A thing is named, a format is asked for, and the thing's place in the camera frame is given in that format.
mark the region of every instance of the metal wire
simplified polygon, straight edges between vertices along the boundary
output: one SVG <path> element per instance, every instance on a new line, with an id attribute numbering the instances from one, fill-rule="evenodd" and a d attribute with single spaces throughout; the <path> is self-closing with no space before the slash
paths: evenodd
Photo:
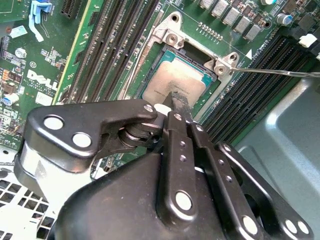
<path id="1" fill-rule="evenodd" d="M 257 73 L 257 74 L 279 74 L 290 77 L 298 78 L 320 78 L 320 72 L 298 72 L 298 71 L 286 71 L 286 70 L 272 70 L 272 69 L 259 69 L 259 68 L 230 68 L 234 72 L 244 73 Z"/>

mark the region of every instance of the black metal lever arm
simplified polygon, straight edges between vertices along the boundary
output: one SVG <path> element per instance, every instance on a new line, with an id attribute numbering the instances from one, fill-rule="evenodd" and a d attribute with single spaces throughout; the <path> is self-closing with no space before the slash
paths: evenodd
<path id="1" fill-rule="evenodd" d="M 94 158 L 132 151 L 119 130 L 157 116 L 142 99 L 39 107 L 27 117 L 24 144 L 66 171 L 83 172 Z"/>

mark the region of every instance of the capacitor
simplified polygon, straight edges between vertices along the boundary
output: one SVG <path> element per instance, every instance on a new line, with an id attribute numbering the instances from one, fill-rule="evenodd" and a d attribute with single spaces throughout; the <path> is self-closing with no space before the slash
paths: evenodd
<path id="1" fill-rule="evenodd" d="M 261 0 L 262 5 L 272 5 L 275 4 L 277 0 Z"/>
<path id="2" fill-rule="evenodd" d="M 9 107 L 12 106 L 13 104 L 15 104 L 18 101 L 19 101 L 19 96 L 16 93 L 7 94 L 2 99 L 3 104 L 6 105 L 6 106 L 9 106 Z"/>
<path id="3" fill-rule="evenodd" d="M 23 48 L 21 47 L 18 47 L 15 51 L 14 51 L 14 54 L 20 58 L 20 59 L 25 59 L 27 57 L 27 52 L 26 50 L 24 50 Z"/>
<path id="4" fill-rule="evenodd" d="M 280 13 L 278 14 L 278 16 L 276 17 L 276 22 L 278 24 L 281 24 L 283 26 L 288 26 L 289 24 L 292 23 L 293 21 L 293 17 L 291 15 L 287 15 L 287 14 L 284 14 L 284 13 Z"/>

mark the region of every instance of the gray metal panel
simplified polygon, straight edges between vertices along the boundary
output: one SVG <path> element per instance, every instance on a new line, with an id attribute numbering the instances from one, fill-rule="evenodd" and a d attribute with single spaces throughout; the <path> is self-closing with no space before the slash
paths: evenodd
<path id="1" fill-rule="evenodd" d="M 315 239 L 320 239 L 319 84 L 302 79 L 236 146 L 308 222 Z"/>

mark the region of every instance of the motherboard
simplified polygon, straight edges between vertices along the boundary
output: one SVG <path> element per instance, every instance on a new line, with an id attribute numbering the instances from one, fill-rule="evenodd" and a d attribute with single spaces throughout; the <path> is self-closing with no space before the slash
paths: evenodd
<path id="1" fill-rule="evenodd" d="M 4 0 L 1 151 L 19 149 L 33 108 L 154 105 L 170 92 L 187 97 L 213 143 L 235 145 L 299 78 L 232 68 L 308 72 L 320 59 L 319 22 L 317 0 Z M 100 159 L 92 174 L 145 151 Z"/>

